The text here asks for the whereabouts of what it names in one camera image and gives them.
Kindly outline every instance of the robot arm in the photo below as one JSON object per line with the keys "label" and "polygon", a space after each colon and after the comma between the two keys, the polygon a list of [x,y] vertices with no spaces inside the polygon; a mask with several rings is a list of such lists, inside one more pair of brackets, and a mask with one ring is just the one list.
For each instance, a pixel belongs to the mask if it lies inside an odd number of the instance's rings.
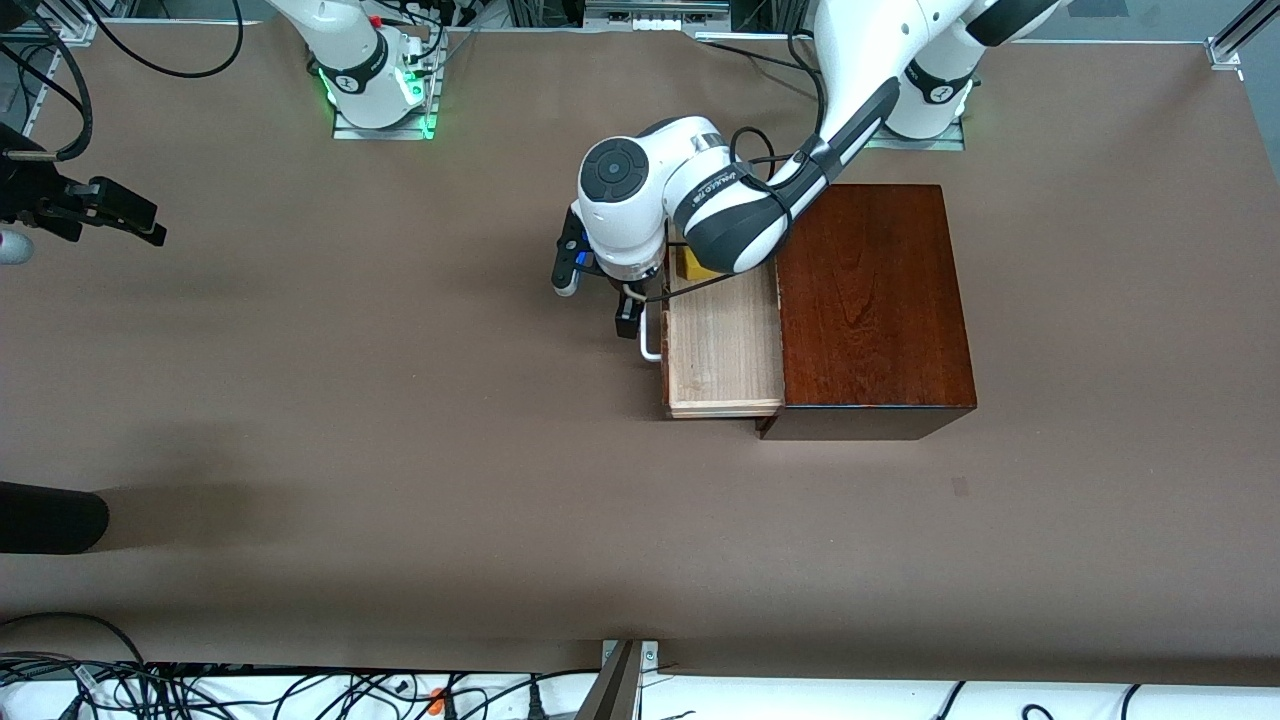
{"label": "robot arm", "polygon": [[384,128],[424,102],[422,41],[375,26],[357,0],[268,0],[316,56],[338,111],[353,126]]}
{"label": "robot arm", "polygon": [[635,138],[600,142],[582,163],[573,206],[596,264],[630,284],[634,296],[662,265],[669,218],[703,266],[719,273],[754,268],[876,131],[941,133],[963,111],[986,46],[1030,32],[1060,4],[819,0],[814,40],[828,92],[820,129],[767,186],[730,156],[705,118],[667,120]]}

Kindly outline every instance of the table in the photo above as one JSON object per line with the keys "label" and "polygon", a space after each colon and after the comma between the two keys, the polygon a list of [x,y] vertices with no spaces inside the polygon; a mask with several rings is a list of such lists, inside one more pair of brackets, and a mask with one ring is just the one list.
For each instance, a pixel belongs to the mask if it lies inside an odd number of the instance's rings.
{"label": "table", "polygon": [[[120,35],[189,67],[232,40]],[[612,291],[547,284],[596,140],[684,113],[803,138],[812,105],[741,58],[483,35],[407,145],[330,141],[279,22],[206,81],[81,56],[67,172],[170,240],[37,238],[3,274],[0,466],[114,488],[132,533],[0,557],[4,612],[106,614],[156,660],[549,669],[628,633],[722,673],[1277,676],[1280,192],[1199,47],[1004,49],[968,151],[859,160],[942,186],[982,404],[822,446],[663,420]]]}

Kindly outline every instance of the black cable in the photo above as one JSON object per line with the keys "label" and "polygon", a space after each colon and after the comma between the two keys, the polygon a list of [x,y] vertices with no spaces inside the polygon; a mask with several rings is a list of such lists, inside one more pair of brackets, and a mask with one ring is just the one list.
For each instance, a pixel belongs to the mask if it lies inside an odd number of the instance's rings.
{"label": "black cable", "polygon": [[111,32],[111,28],[108,27],[108,23],[102,22],[102,15],[100,15],[97,13],[97,10],[93,9],[93,4],[92,3],[84,3],[84,9],[88,10],[88,14],[93,15],[93,19],[97,22],[99,29],[101,29],[102,35],[105,35],[106,38],[111,41],[111,45],[115,45],[116,47],[120,49],[122,53],[124,53],[129,58],[133,58],[140,64],[142,64],[142,65],[145,65],[147,68],[151,68],[152,70],[155,70],[155,72],[157,72],[160,74],[169,76],[169,77],[177,77],[177,78],[184,78],[184,79],[200,79],[200,78],[206,78],[206,77],[216,76],[218,73],[220,73],[220,72],[225,70],[227,68],[232,67],[232,63],[234,63],[236,59],[239,58],[241,49],[244,47],[244,13],[241,10],[239,0],[232,0],[232,6],[236,8],[236,46],[232,47],[230,55],[228,55],[225,60],[223,60],[221,63],[214,65],[212,68],[209,68],[207,70],[183,72],[183,70],[173,70],[173,69],[165,68],[163,65],[157,65],[157,64],[152,63],[151,60],[147,60],[142,55],[138,55],[137,53],[134,53],[132,47],[129,47],[128,45],[125,45],[124,42],[122,42],[120,38],[116,37],[114,32]]}
{"label": "black cable", "polygon": [[1129,685],[1129,689],[1125,691],[1124,700],[1120,701],[1120,720],[1129,720],[1129,701],[1133,700],[1134,693],[1137,693],[1138,688],[1140,688],[1140,687],[1142,687],[1142,683],[1137,683],[1137,684]]}
{"label": "black cable", "polygon": [[[8,47],[5,47],[4,50],[5,50],[6,54],[9,53]],[[22,624],[22,623],[29,623],[32,620],[78,620],[78,621],[82,621],[82,623],[91,623],[93,625],[99,625],[100,628],[105,628],[108,632],[110,632],[113,635],[115,635],[115,638],[118,641],[120,641],[122,644],[124,644],[125,650],[129,651],[129,655],[133,656],[134,662],[138,664],[138,670],[145,670],[146,669],[146,661],[142,659],[142,652],[138,650],[138,646],[133,643],[133,639],[129,638],[129,635],[125,634],[125,632],[122,630],[119,626],[116,626],[114,623],[111,623],[109,620],[104,620],[104,619],[101,619],[101,618],[99,618],[96,615],[88,615],[86,612],[65,612],[65,611],[32,612],[29,615],[19,615],[18,618],[10,618],[9,620],[0,621],[0,628],[6,628],[6,626],[10,626],[10,625],[17,625],[17,624]],[[151,683],[142,683],[142,701],[143,701],[143,703],[147,702],[147,687]],[[154,689],[155,689],[155,692],[157,694],[160,694],[161,692],[164,692],[160,685],[155,685]]]}
{"label": "black cable", "polygon": [[782,60],[780,58],[771,58],[768,55],[760,55],[759,53],[751,53],[750,50],[742,50],[741,47],[733,47],[732,45],[722,45],[719,42],[713,42],[713,41],[709,41],[709,40],[705,41],[705,42],[703,42],[703,45],[707,45],[708,47],[716,47],[717,50],[724,50],[727,53],[733,53],[735,55],[744,55],[746,58],[754,58],[756,60],[764,60],[765,63],[773,63],[774,65],[782,65],[783,68],[791,68],[792,70],[801,70],[801,72],[804,72],[804,67],[803,65],[797,65],[795,63],[788,63],[788,61]]}
{"label": "black cable", "polygon": [[[773,149],[773,142],[769,141],[769,136],[764,135],[763,129],[760,129],[758,127],[753,127],[753,126],[742,126],[742,127],[737,128],[736,131],[733,131],[733,136],[730,137],[730,141],[728,141],[728,156],[730,156],[730,160],[732,160],[735,163],[737,161],[737,141],[744,135],[754,135],[754,136],[759,137],[764,142],[764,147],[765,147],[765,150],[768,150],[769,156],[771,158],[777,156],[778,151]],[[777,169],[778,169],[777,168],[777,163],[776,161],[771,163],[771,165],[769,165],[769,174],[772,176],[773,173],[777,172]]]}
{"label": "black cable", "polygon": [[942,711],[933,716],[933,720],[947,720],[947,715],[951,715],[951,706],[956,703],[956,698],[960,697],[960,689],[964,688],[966,680],[960,680],[951,687],[951,692],[947,693],[947,702],[942,706]]}
{"label": "black cable", "polygon": [[791,53],[791,58],[800,65],[800,69],[803,69],[805,74],[809,76],[809,79],[813,81],[814,92],[818,95],[818,120],[814,122],[813,132],[814,135],[818,135],[822,132],[822,120],[827,117],[827,86],[823,85],[822,73],[818,68],[814,68],[805,61],[805,59],[801,58],[800,53],[796,50],[795,40],[799,33],[800,31],[787,35],[787,51]]}
{"label": "black cable", "polygon": [[1044,720],[1053,720],[1053,714],[1052,712],[1050,712],[1048,710],[1044,710],[1043,706],[1036,705],[1034,702],[1030,703],[1030,705],[1023,706],[1023,720],[1032,720],[1032,712],[1037,712],[1037,711],[1041,715],[1044,716]]}
{"label": "black cable", "polygon": [[8,55],[10,59],[17,60],[18,67],[26,68],[27,72],[32,73],[32,76],[35,76],[37,79],[44,82],[46,86],[52,88],[63,97],[67,97],[72,102],[72,105],[76,106],[76,110],[81,115],[81,129],[79,133],[76,135],[74,140],[68,142],[61,150],[58,150],[56,152],[49,154],[49,152],[31,151],[31,150],[8,150],[5,151],[4,155],[5,159],[9,160],[44,161],[44,163],[52,160],[55,163],[61,163],[64,160],[79,158],[84,152],[84,150],[88,149],[88,142],[93,137],[93,104],[90,101],[88,97],[88,85],[84,82],[84,73],[81,72],[79,63],[77,63],[76,58],[72,56],[70,50],[67,49],[67,44],[63,42],[63,38],[58,35],[58,31],[55,31],[52,26],[49,24],[49,20],[40,17],[40,14],[32,14],[31,19],[37,26],[40,26],[40,29],[49,36],[49,41],[58,47],[58,51],[61,53],[63,59],[67,60],[67,68],[70,69],[72,72],[72,79],[76,82],[76,92],[79,94],[79,100],[73,99],[70,94],[63,90],[60,85],[52,82],[51,79],[45,77],[44,73],[33,68],[29,63],[14,55],[8,46],[0,45],[0,49],[3,49],[4,54]]}
{"label": "black cable", "polygon": [[483,703],[480,703],[479,707],[472,707],[470,711],[467,711],[466,715],[462,715],[461,717],[458,717],[458,720],[467,720],[468,717],[471,717],[476,712],[480,712],[481,710],[484,710],[485,712],[488,712],[489,711],[488,710],[489,706],[492,703],[497,702],[499,698],[503,698],[503,697],[506,697],[506,696],[508,696],[508,694],[511,694],[511,693],[513,693],[516,691],[527,688],[532,683],[539,683],[539,682],[543,682],[543,680],[550,680],[553,678],[563,678],[564,675],[594,675],[594,674],[599,674],[599,670],[596,670],[596,669],[588,669],[588,670],[561,670],[558,673],[547,673],[545,675],[538,675],[534,679],[525,680],[522,683],[516,683],[515,685],[511,685],[509,688],[507,688],[507,689],[504,689],[504,691],[502,691],[499,693],[494,693],[493,697],[489,697],[488,700],[485,700]]}
{"label": "black cable", "polygon": [[[77,660],[74,657],[58,656],[56,653],[49,653],[49,652],[9,652],[9,653],[0,653],[0,659],[3,659],[3,657],[46,660],[46,661],[50,661],[50,662],[64,662],[67,670],[74,670],[74,667],[77,665],[81,665],[81,666],[84,666],[84,667],[99,667],[99,669],[105,669],[109,673],[114,673],[116,675],[116,679],[120,679],[122,675],[129,675],[129,676],[133,676],[133,678],[138,679],[140,682],[141,680],[146,680],[146,682],[151,682],[151,683],[168,683],[169,682],[166,678],[164,678],[161,675],[157,675],[157,674],[147,671],[147,670],[141,670],[141,669],[133,667],[132,665],[125,664],[125,662],[104,662],[104,661],[97,661],[97,660]],[[209,703],[209,708],[204,710],[205,714],[214,715],[216,717],[221,717],[223,720],[236,720],[236,717],[232,716],[225,710],[223,710],[220,714],[215,714],[215,712],[210,712],[209,711],[209,710],[212,710],[212,708],[221,710],[221,707],[224,705],[227,705],[227,703],[219,701],[218,698],[214,698],[214,697],[209,696],[204,691],[200,691],[200,689],[197,689],[195,687],[191,687],[189,692],[193,693],[193,694],[196,694],[196,696],[198,696],[201,700],[204,700],[206,703]],[[87,705],[90,705],[91,707],[95,707],[95,708],[101,708],[101,710],[119,710],[116,707],[102,706],[100,703],[96,703],[92,698],[87,697],[87,693],[86,693],[86,702],[87,702]],[[140,707],[150,707],[150,706],[148,705],[142,705]]]}
{"label": "black cable", "polygon": [[23,623],[29,623],[32,620],[81,620],[84,623],[92,623],[101,628],[106,628],[106,630],[109,630],[113,635],[115,635],[115,638],[119,639],[120,643],[123,643],[124,647],[129,651],[129,655],[133,656],[133,660],[137,661],[140,670],[145,665],[142,660],[142,653],[138,651],[138,646],[133,644],[133,639],[131,639],[129,635],[124,633],[124,630],[122,630],[109,620],[104,620],[96,615],[88,615],[87,612],[61,612],[61,611],[32,612],[29,615],[19,615],[17,618],[10,618],[8,620],[0,620],[0,628],[19,625]]}

